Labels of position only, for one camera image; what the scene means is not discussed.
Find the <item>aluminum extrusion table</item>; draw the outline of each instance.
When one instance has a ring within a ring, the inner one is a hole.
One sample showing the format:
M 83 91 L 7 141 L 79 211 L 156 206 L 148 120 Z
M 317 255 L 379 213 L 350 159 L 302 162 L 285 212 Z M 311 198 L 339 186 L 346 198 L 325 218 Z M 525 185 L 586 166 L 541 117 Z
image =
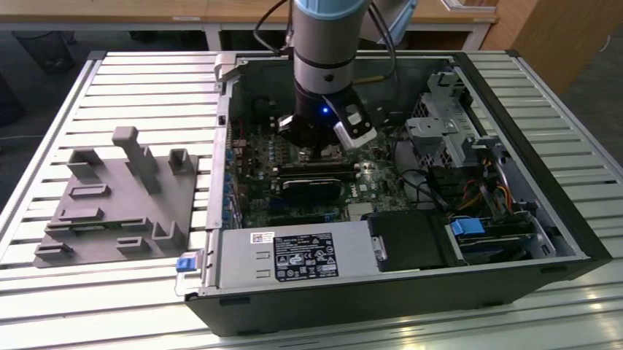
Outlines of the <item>aluminum extrusion table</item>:
M 71 149 L 123 157 L 110 137 L 134 125 L 154 155 L 201 156 L 190 249 L 211 183 L 218 52 L 108 52 L 87 62 L 0 216 L 0 349 L 565 349 L 623 339 L 623 170 L 521 58 L 470 52 L 614 262 L 513 305 L 219 338 L 175 292 L 175 259 L 36 269 L 31 262 L 71 172 Z M 493 133 L 490 124 L 485 128 Z M 186 280 L 187 286 L 199 278 Z

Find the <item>warning label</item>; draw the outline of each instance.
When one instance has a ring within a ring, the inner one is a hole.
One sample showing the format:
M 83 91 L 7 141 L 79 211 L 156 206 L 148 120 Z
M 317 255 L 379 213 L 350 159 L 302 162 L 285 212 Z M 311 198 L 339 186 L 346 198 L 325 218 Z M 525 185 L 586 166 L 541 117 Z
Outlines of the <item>warning label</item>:
M 275 237 L 273 244 L 279 282 L 339 276 L 331 233 Z
M 274 232 L 253 232 L 251 233 L 251 244 L 258 243 L 273 243 Z

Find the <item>metal bracket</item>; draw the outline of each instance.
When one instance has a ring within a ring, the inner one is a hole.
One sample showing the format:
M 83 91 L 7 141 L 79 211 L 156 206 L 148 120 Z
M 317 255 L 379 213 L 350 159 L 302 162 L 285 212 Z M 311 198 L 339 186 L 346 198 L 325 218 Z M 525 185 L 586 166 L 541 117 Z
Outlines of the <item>metal bracket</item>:
M 245 64 L 247 64 L 247 61 L 239 61 L 238 54 L 235 52 L 219 53 L 215 59 L 217 81 L 225 82 L 235 77 L 239 74 L 237 71 L 238 67 Z

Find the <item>black cable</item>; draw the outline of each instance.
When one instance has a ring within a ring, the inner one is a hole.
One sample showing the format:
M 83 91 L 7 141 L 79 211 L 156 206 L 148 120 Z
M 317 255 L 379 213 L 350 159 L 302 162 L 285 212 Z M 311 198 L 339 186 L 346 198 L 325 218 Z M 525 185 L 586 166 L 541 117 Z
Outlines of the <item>black cable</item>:
M 279 51 L 279 53 L 283 53 L 289 46 L 290 46 L 290 41 L 293 40 L 293 33 L 294 33 L 294 28 L 293 28 L 293 6 L 294 6 L 294 3 L 293 3 L 294 0 L 290 0 L 290 9 L 289 9 L 289 24 L 287 24 L 287 27 L 286 27 L 286 41 L 283 43 L 283 46 L 282 46 L 282 49 Z
M 402 177 L 405 174 L 407 174 L 410 171 L 417 172 L 417 173 L 418 173 L 419 175 L 422 175 L 422 176 L 429 175 L 429 172 L 427 172 L 426 170 L 423 170 L 423 169 L 407 169 L 407 170 L 403 170 L 403 171 L 401 172 L 401 177 Z
M 262 38 L 262 36 L 261 36 L 261 27 L 262 27 L 262 24 L 265 24 L 267 18 L 271 17 L 273 13 L 277 11 L 277 9 L 279 9 L 282 7 L 283 4 L 286 4 L 287 1 L 289 0 L 279 0 L 279 2 L 275 5 L 273 5 L 271 9 L 262 16 L 262 18 L 261 18 L 261 20 L 258 22 L 258 25 L 255 26 L 255 29 L 254 29 L 255 39 L 278 56 L 282 55 L 282 51 L 279 49 L 277 49 L 270 43 L 267 43 L 266 40 Z
M 378 79 L 377 78 L 362 79 L 359 81 L 359 84 L 363 84 L 363 83 L 367 83 L 367 82 L 379 82 L 379 81 L 386 80 L 387 78 L 390 78 L 395 74 L 397 65 L 398 65 L 397 64 L 398 58 L 397 58 L 397 49 L 395 49 L 394 38 L 391 37 L 390 28 L 387 27 L 386 20 L 383 19 L 383 15 L 381 14 L 379 7 L 377 6 L 375 3 L 370 4 L 369 14 L 370 14 L 370 18 L 373 19 L 373 23 L 374 23 L 374 25 L 377 27 L 377 30 L 379 31 L 379 35 L 383 38 L 383 42 L 386 44 L 387 51 L 390 52 L 391 68 L 390 68 L 390 71 L 389 71 L 389 73 L 386 75 L 383 75 Z
M 377 19 L 379 20 L 381 27 L 383 28 L 383 31 L 386 33 L 385 41 L 386 41 L 387 49 L 390 50 L 390 54 L 391 54 L 391 70 L 387 75 L 393 75 L 397 72 L 397 66 L 398 66 L 397 43 L 394 42 L 394 37 L 391 36 L 390 27 L 387 26 L 386 19 L 383 18 L 379 7 L 377 6 L 374 2 L 371 3 L 370 8 L 377 13 Z

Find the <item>white table leg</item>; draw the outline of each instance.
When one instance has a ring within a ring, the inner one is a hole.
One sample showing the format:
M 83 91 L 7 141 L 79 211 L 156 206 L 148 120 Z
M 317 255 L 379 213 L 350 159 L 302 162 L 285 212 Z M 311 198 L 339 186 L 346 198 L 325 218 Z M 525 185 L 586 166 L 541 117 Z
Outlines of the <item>white table leg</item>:
M 205 26 L 207 47 L 210 51 L 223 51 L 222 46 L 222 24 L 210 23 Z
M 491 27 L 491 23 L 474 24 L 474 29 L 467 36 L 466 44 L 463 44 L 463 51 L 477 51 L 481 49 L 489 33 L 489 27 Z

